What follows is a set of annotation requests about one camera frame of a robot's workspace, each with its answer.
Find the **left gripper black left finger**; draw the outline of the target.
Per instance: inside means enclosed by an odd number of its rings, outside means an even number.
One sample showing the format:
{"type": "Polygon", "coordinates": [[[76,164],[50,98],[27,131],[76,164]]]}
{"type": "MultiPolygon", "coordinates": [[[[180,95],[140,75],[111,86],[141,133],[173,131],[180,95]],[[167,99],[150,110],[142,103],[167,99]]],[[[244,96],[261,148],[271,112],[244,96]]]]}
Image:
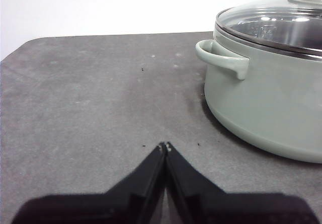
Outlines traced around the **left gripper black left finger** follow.
{"type": "Polygon", "coordinates": [[[33,198],[13,223],[158,223],[165,190],[166,146],[159,143],[132,173],[105,193],[33,198]]]}

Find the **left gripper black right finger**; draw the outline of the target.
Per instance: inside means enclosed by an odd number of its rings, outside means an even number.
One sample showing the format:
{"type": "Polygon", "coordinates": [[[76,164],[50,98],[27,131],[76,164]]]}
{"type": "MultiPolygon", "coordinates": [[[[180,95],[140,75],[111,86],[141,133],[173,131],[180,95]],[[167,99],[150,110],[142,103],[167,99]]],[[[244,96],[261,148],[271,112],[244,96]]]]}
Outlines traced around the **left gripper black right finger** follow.
{"type": "Polygon", "coordinates": [[[283,193],[227,193],[198,172],[170,143],[167,192],[174,223],[318,223],[300,197],[283,193]]]}

